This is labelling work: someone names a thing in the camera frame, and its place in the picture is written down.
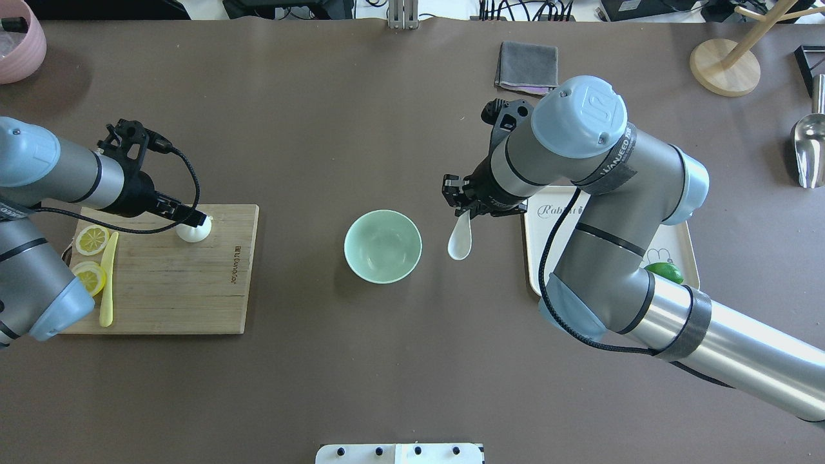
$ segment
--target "metal scoop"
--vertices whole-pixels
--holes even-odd
[[[799,185],[816,188],[825,184],[825,75],[813,78],[813,114],[794,125],[794,150]]]

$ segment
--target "tray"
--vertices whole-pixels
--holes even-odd
[[[541,259],[541,253],[547,244],[550,230],[553,229],[553,225],[570,201],[575,189],[575,187],[567,186],[548,186],[527,201],[527,212],[524,214],[527,268],[530,286],[536,295],[540,295],[539,260]],[[572,217],[564,221],[556,234],[553,247],[547,256],[545,266],[547,275],[553,271],[556,263],[559,262],[562,251],[568,240],[570,240],[570,235],[573,234],[573,227],[589,198],[589,195],[582,192],[582,195],[573,206],[573,210],[570,211]],[[661,261],[672,261],[681,270],[682,276],[685,278],[683,283],[696,289],[699,288],[699,271],[696,268],[693,243],[691,242],[691,233],[687,229],[687,222],[677,225],[660,225],[639,266],[644,268],[650,263]]]

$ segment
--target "wooden base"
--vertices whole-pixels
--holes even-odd
[[[725,97],[750,93],[757,87],[761,73],[757,57],[748,51],[728,68],[721,64],[736,45],[727,39],[712,39],[699,44],[691,53],[693,77],[711,92]]]

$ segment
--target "green lime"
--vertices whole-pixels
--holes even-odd
[[[681,275],[681,271],[673,263],[653,263],[644,267],[648,271],[666,278],[667,280],[681,284],[685,278]]]

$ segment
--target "black cable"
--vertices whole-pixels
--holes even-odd
[[[695,370],[695,369],[691,369],[690,367],[685,366],[685,365],[684,365],[684,364],[682,364],[681,362],[678,362],[678,361],[673,361],[673,362],[670,362],[670,364],[672,364],[673,366],[676,366],[676,367],[680,368],[682,371],[685,371],[685,372],[687,372],[687,373],[689,373],[689,374],[691,374],[691,375],[693,375],[693,376],[697,376],[697,377],[699,377],[699,378],[700,378],[700,379],[702,379],[703,381],[708,381],[708,382],[710,382],[710,383],[712,383],[712,384],[714,384],[714,385],[723,386],[723,387],[725,387],[725,388],[733,388],[732,386],[730,386],[730,385],[726,384],[725,382],[720,381],[720,380],[717,380],[717,379],[714,379],[714,378],[713,378],[713,377],[711,377],[711,376],[706,376],[705,374],[703,374],[703,373],[701,373],[701,372],[699,372],[699,371],[697,371],[697,370]]]
[[[509,0],[501,0],[501,2],[498,3],[498,13],[497,13],[496,19],[498,19],[498,20],[502,19],[502,7],[504,6],[505,3],[507,4],[507,10],[510,12],[510,19],[512,21],[515,21],[516,17],[513,16],[513,9],[510,6],[510,1]]]
[[[545,265],[547,264],[547,257],[550,254],[550,248],[553,246],[553,240],[555,239],[556,234],[559,232],[559,228],[561,227],[562,223],[565,219],[567,219],[570,211],[573,209],[573,205],[576,204],[579,195],[582,194],[580,189],[576,189],[573,193],[573,197],[570,198],[570,202],[567,206],[564,207],[564,211],[556,220],[556,223],[553,225],[553,229],[550,231],[550,235],[547,237],[547,244],[544,246],[544,252],[541,254],[541,260],[539,261],[539,290],[541,291],[541,298],[544,300],[544,304],[547,306],[547,310],[549,311],[550,315],[553,316],[553,319],[556,323],[564,329],[565,332],[572,335],[576,340],[586,344],[587,346],[597,348],[604,351],[611,351],[614,353],[634,353],[634,354],[647,354],[649,356],[655,356],[658,354],[658,351],[652,348],[635,348],[635,347],[621,347],[616,345],[609,345],[605,343],[598,343],[590,340],[589,338],[581,335],[576,329],[571,327],[568,323],[566,323],[559,313],[556,312],[556,309],[553,307],[553,304],[550,302],[550,297],[547,293],[547,282],[545,277]],[[681,362],[674,361],[670,362],[670,364],[679,367],[681,370],[693,374],[694,376],[700,378],[701,380],[708,381],[714,385],[724,386],[727,388],[732,388],[730,385],[714,379],[711,376],[706,376],[705,374],[698,372],[694,369],[691,369],[688,366],[685,366]]]
[[[518,0],[518,2],[521,4],[521,7],[524,8],[525,21],[529,21],[530,20],[530,10],[527,9],[527,4],[524,3],[523,0]]]
[[[484,19],[482,21],[489,21],[493,19],[493,14],[496,12],[496,0],[484,0]]]
[[[86,222],[91,222],[92,224],[108,227],[109,229],[117,230],[118,232],[124,232],[126,234],[159,234],[161,232],[170,230],[180,224],[183,224],[193,214],[195,214],[195,209],[198,207],[198,201],[200,201],[200,182],[198,182],[198,177],[197,175],[195,175],[195,168],[192,167],[192,164],[189,162],[189,159],[187,159],[183,152],[181,152],[179,149],[172,149],[171,153],[174,153],[176,156],[182,159],[183,163],[186,165],[186,169],[189,170],[189,174],[192,176],[192,182],[195,184],[195,199],[192,201],[192,209],[191,211],[189,211],[189,214],[186,215],[186,217],[181,218],[180,220],[172,222],[170,225],[165,225],[163,227],[150,230],[129,229],[127,227],[119,227],[117,225],[112,225],[102,220],[93,219],[91,217],[84,216],[75,212],[61,210],[60,208],[40,207],[34,208],[33,211],[39,213],[57,213],[60,215],[67,215],[69,217],[73,217],[74,219],[85,220]]]
[[[564,2],[562,2],[562,0],[556,0],[556,3],[559,4],[559,7],[556,8],[558,11],[553,14],[553,21],[563,21],[564,10],[566,7],[564,6]]]
[[[550,5],[550,0],[544,0],[541,3],[539,11],[535,12],[535,15],[533,15],[533,21],[541,21],[541,13],[545,10],[545,7],[547,7],[548,5]]]
[[[568,2],[568,13],[567,16],[564,17],[565,21],[570,21],[570,17],[573,15],[573,0]]]

